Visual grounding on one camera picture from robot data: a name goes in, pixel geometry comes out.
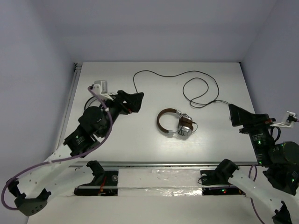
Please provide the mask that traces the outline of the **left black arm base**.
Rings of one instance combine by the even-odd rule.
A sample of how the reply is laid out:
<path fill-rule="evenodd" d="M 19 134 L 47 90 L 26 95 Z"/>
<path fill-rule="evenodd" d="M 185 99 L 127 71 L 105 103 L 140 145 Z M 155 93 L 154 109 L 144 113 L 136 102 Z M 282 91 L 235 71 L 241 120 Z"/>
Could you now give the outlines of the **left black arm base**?
<path fill-rule="evenodd" d="M 93 179 L 89 183 L 74 189 L 76 196 L 118 196 L 118 170 L 105 170 L 98 161 L 89 161 L 86 165 Z"/>

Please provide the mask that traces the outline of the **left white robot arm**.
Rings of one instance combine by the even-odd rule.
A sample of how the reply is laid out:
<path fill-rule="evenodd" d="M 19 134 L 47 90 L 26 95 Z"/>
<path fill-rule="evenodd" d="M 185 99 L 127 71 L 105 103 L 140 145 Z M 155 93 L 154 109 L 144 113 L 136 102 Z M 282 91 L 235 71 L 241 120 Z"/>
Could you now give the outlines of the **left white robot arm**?
<path fill-rule="evenodd" d="M 44 162 L 26 168 L 7 181 L 1 193 L 5 208 L 29 217 L 44 209 L 51 197 L 83 184 L 85 176 L 93 186 L 102 184 L 105 170 L 98 161 L 88 161 L 83 167 L 75 168 L 70 177 L 62 173 L 103 145 L 119 115 L 138 113 L 144 93 L 119 90 L 114 95 L 103 96 L 91 87 L 88 90 L 100 105 L 84 109 L 78 127 Z"/>

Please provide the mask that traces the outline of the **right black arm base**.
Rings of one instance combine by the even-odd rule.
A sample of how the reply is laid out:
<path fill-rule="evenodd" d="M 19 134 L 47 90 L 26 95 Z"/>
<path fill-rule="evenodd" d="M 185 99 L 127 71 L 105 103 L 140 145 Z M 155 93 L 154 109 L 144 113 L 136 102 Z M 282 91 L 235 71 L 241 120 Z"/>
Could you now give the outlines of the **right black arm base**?
<path fill-rule="evenodd" d="M 236 186 L 217 177 L 215 170 L 201 170 L 198 184 L 201 185 L 204 196 L 245 195 Z"/>

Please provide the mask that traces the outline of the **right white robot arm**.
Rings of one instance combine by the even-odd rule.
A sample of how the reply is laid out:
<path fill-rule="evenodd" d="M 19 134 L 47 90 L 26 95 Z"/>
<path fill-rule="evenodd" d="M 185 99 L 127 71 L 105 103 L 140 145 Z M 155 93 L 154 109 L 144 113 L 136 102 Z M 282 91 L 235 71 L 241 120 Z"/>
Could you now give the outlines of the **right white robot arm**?
<path fill-rule="evenodd" d="M 232 126 L 240 126 L 239 132 L 249 135 L 256 161 L 266 168 L 263 174 L 271 186 L 295 196 L 299 187 L 299 146 L 293 141 L 278 144 L 278 138 L 273 137 L 273 130 L 277 129 L 281 133 L 282 127 L 293 128 L 299 120 L 296 114 L 287 112 L 281 122 L 276 122 L 268 114 L 250 113 L 234 104 L 228 107 Z M 258 199 L 266 205 L 273 214 L 273 223 L 292 223 L 286 203 L 258 187 L 252 179 L 244 177 L 231 160 L 224 159 L 215 171 L 217 181 L 232 184 L 250 198 Z"/>

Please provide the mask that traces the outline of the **brown silver headphones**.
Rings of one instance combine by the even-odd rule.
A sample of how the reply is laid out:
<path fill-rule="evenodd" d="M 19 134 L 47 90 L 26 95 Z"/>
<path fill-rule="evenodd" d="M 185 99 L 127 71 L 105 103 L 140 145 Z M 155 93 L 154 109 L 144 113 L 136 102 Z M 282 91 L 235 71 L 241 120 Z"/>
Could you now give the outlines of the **brown silver headphones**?
<path fill-rule="evenodd" d="M 163 124 L 163 116 L 172 116 L 175 123 L 170 126 Z M 179 135 L 182 137 L 189 137 L 198 129 L 198 124 L 193 120 L 191 116 L 186 113 L 182 113 L 180 110 L 175 108 L 166 108 L 159 112 L 156 118 L 156 126 L 158 130 L 169 136 Z"/>

